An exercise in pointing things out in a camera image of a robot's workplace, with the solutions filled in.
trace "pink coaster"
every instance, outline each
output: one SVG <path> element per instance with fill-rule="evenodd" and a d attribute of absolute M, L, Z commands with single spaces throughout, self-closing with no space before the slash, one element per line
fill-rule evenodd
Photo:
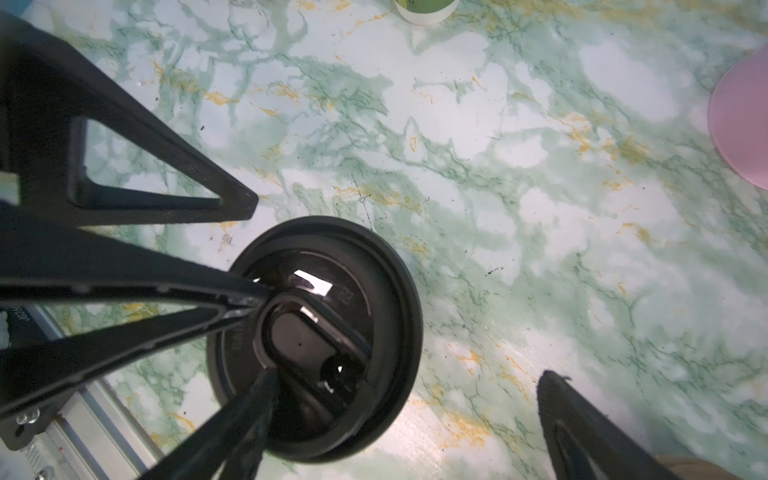
<path fill-rule="evenodd" d="M 768 190 L 768 47 L 723 75 L 710 99 L 709 125 L 725 161 Z"/>

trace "tabletop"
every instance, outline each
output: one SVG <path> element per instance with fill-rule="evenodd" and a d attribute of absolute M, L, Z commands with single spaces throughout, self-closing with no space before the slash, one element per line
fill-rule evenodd
<path fill-rule="evenodd" d="M 260 478 L 550 478 L 545 369 L 654 454 L 768 475 L 768 194 L 714 150 L 707 102 L 768 4 L 38 0 L 74 45 L 260 203 L 252 220 L 95 230 L 226 269 L 312 214 L 406 262 L 424 310 L 406 407 L 364 452 Z M 104 127 L 102 184 L 204 194 Z M 70 333 L 172 310 L 52 309 Z M 218 404 L 198 340 L 108 377 L 166 452 Z"/>

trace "screw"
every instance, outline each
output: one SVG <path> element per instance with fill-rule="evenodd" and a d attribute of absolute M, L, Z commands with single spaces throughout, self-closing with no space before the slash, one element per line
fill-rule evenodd
<path fill-rule="evenodd" d="M 24 425 L 25 423 L 35 423 L 40 418 L 40 409 L 27 410 L 16 416 L 16 423 Z"/>

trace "marble surface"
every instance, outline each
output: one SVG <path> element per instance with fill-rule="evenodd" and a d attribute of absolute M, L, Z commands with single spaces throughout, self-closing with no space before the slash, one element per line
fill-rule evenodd
<path fill-rule="evenodd" d="M 74 45 L 261 197 L 251 221 L 98 231 L 226 269 L 308 214 L 388 240 L 419 288 L 422 364 L 352 458 L 260 478 L 550 478 L 535 385 L 573 385 L 653 453 L 768 476 L 768 194 L 713 149 L 719 77 L 764 0 L 41 0 Z M 94 129 L 104 184 L 200 194 Z M 70 333 L 171 306 L 54 309 Z M 158 445 L 217 408 L 204 342 L 109 377 Z"/>

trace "green cup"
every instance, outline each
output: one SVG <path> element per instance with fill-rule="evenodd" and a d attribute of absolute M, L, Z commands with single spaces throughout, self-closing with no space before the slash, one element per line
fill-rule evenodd
<path fill-rule="evenodd" d="M 400 15 L 416 25 L 434 25 L 448 18 L 458 0 L 392 0 Z"/>

